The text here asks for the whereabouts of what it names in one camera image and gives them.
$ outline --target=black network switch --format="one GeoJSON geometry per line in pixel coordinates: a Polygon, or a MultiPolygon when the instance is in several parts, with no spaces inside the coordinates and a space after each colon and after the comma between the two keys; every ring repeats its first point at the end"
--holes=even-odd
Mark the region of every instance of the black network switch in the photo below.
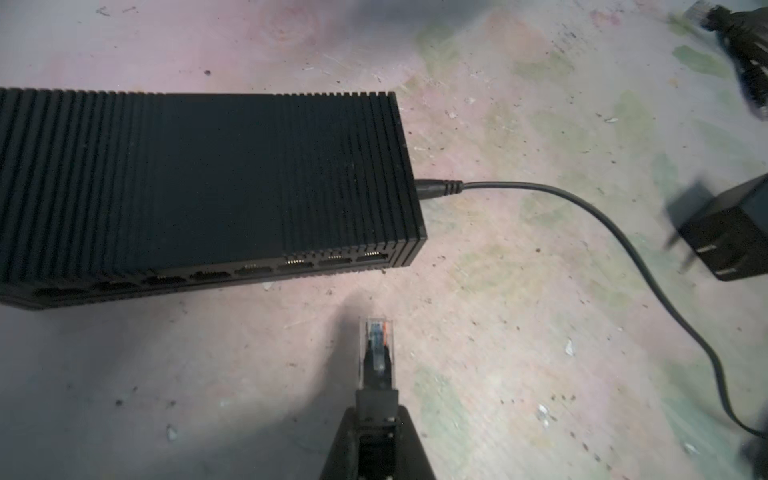
{"type": "Polygon", "coordinates": [[[74,305],[407,266],[389,94],[0,89],[0,302],[74,305]]]}

